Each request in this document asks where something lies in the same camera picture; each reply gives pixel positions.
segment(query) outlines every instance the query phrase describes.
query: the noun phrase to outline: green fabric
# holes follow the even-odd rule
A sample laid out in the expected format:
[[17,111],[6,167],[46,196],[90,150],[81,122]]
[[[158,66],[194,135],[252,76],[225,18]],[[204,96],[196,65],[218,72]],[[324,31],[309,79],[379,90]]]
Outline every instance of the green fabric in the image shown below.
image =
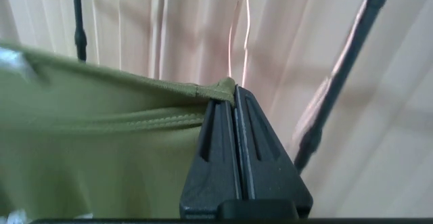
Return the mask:
[[234,81],[148,79],[29,48],[37,78],[0,70],[0,216],[175,218],[210,98]]

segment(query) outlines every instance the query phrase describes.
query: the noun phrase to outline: folded fabric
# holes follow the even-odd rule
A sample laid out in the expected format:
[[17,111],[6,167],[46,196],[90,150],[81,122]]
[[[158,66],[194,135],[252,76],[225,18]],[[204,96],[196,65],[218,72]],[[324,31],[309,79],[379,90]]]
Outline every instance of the folded fabric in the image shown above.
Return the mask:
[[210,99],[235,83],[157,81],[22,51],[36,76],[0,68],[0,216],[175,218]]

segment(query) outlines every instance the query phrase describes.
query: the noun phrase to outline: olive green cloth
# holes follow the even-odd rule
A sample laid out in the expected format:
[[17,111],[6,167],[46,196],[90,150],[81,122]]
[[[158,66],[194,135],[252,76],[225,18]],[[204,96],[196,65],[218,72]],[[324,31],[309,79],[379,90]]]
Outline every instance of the olive green cloth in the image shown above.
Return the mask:
[[0,69],[0,216],[175,218],[210,98],[235,83],[172,83],[14,45],[37,76]]

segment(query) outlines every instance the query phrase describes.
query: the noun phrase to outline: white curtain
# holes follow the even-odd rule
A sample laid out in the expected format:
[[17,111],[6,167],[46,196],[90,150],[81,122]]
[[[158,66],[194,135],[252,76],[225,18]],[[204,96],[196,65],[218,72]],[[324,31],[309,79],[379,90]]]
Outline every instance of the white curtain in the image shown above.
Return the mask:
[[[237,0],[83,0],[90,63],[209,84],[228,72]],[[250,0],[245,87],[290,156],[361,0]],[[0,37],[75,56],[72,0],[0,0]],[[312,217],[433,217],[433,0],[388,0],[302,177]],[[233,78],[244,65],[246,13]]]

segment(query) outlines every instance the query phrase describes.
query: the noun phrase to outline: black rod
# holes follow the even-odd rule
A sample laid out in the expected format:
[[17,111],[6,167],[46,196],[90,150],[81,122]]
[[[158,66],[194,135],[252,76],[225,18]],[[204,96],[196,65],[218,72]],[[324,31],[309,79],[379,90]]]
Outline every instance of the black rod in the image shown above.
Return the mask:
[[386,0],[367,0],[364,12],[360,17],[357,27],[355,28],[352,42],[342,61],[342,65],[331,81],[329,91],[323,100],[313,125],[304,134],[300,142],[299,152],[296,155],[294,161],[294,165],[299,174],[301,174],[302,170],[310,160],[310,157],[319,147],[322,130],[325,126],[327,118],[329,117],[329,114],[331,113],[332,108],[338,99],[338,96],[347,80],[353,64],[357,59],[358,53],[360,52],[364,41],[366,40],[368,33],[385,2]]
[[74,0],[75,10],[75,45],[76,55],[81,62],[85,62],[87,59],[86,46],[87,38],[86,32],[83,27],[83,11],[81,9],[81,0]]

